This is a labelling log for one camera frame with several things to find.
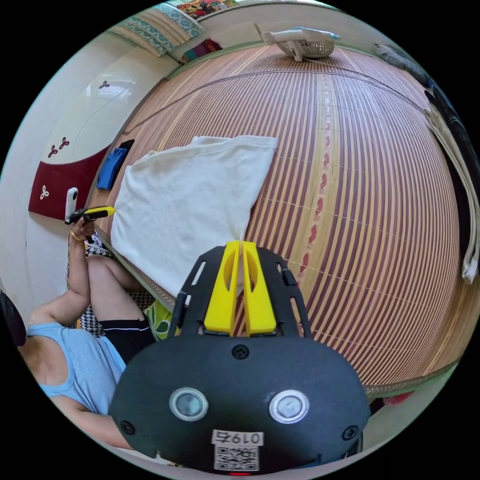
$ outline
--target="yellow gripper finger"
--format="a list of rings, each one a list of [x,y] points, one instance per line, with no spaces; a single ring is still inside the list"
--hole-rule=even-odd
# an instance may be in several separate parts
[[[243,242],[242,258],[246,334],[272,334],[277,327],[277,321],[255,243]]]
[[[209,332],[224,333],[229,336],[234,334],[240,244],[239,241],[229,241],[226,244],[203,321],[205,329]]]
[[[115,213],[115,209],[112,206],[96,206],[94,208],[88,208],[83,213],[84,215],[92,215],[97,213],[104,213],[103,217],[109,217]]]

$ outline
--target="white cloth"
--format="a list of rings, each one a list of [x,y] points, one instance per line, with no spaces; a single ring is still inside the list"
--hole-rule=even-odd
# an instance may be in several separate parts
[[[480,256],[480,204],[475,192],[474,184],[470,177],[465,160],[455,142],[452,133],[442,118],[437,108],[430,104],[430,110],[423,111],[428,125],[438,142],[442,145],[451,162],[453,163],[460,180],[465,188],[470,210],[470,239],[463,258],[461,275],[466,283],[471,285],[479,273]]]
[[[176,297],[200,255],[244,239],[276,148],[272,137],[201,136],[150,151],[125,169],[112,247]]]

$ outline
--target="leg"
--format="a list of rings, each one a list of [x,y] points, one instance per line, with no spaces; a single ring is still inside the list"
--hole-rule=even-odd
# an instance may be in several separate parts
[[[144,291],[140,283],[112,258],[88,257],[90,303],[99,322],[144,320],[144,314],[128,292]]]

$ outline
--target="houndstooth fabric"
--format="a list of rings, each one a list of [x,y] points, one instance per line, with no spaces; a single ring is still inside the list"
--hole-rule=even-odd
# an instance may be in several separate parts
[[[86,256],[90,257],[91,255],[102,255],[103,257],[114,258],[112,253],[107,250],[103,245],[101,245],[101,243],[101,247],[98,246],[99,244],[98,242],[96,242],[97,238],[98,237],[96,235],[93,237],[95,244],[89,244],[86,246]],[[142,311],[149,307],[155,301],[155,299],[148,292],[134,292],[130,293],[130,296],[133,298],[133,300],[136,302],[136,304],[140,307]],[[83,330],[87,330],[95,337],[102,337],[103,335],[105,335],[102,326],[98,322],[97,317],[95,317],[91,305],[88,306],[86,312],[80,317],[80,324]]]

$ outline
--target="striped bamboo mat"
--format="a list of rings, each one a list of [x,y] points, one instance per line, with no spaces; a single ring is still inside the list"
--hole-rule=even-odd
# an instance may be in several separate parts
[[[480,313],[480,281],[460,276],[456,199],[427,105],[421,85],[376,58],[338,48],[297,63],[257,47],[161,83],[114,146],[135,139],[133,163],[198,135],[277,137],[246,239],[288,261],[315,339],[381,390],[457,361]],[[122,176],[91,205],[113,205]],[[110,222],[99,223],[107,238]]]

